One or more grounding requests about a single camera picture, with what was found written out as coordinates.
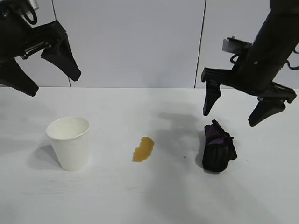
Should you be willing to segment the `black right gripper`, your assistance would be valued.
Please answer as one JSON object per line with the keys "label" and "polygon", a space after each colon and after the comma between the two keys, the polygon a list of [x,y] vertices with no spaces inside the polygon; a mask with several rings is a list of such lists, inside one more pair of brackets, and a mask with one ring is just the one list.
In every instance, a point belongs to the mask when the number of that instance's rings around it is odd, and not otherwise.
{"label": "black right gripper", "polygon": [[273,82],[282,66],[274,65],[269,60],[263,62],[249,60],[250,51],[251,48],[243,48],[233,55],[232,61],[235,57],[238,59],[230,70],[204,68],[201,75],[201,81],[206,83],[204,116],[210,113],[213,105],[221,96],[220,85],[258,97],[258,104],[248,118],[251,127],[282,112],[285,109],[285,100],[291,103],[296,98],[293,89]]}

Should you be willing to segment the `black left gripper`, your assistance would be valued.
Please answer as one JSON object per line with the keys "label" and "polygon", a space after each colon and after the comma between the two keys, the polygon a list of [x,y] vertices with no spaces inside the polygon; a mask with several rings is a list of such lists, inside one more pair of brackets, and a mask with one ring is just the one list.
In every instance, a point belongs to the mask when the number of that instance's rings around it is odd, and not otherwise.
{"label": "black left gripper", "polygon": [[37,24],[36,0],[2,0],[0,2],[0,84],[31,97],[39,89],[14,58],[27,59],[44,49],[41,58],[58,67],[76,82],[81,71],[72,55],[68,36],[61,24]]}

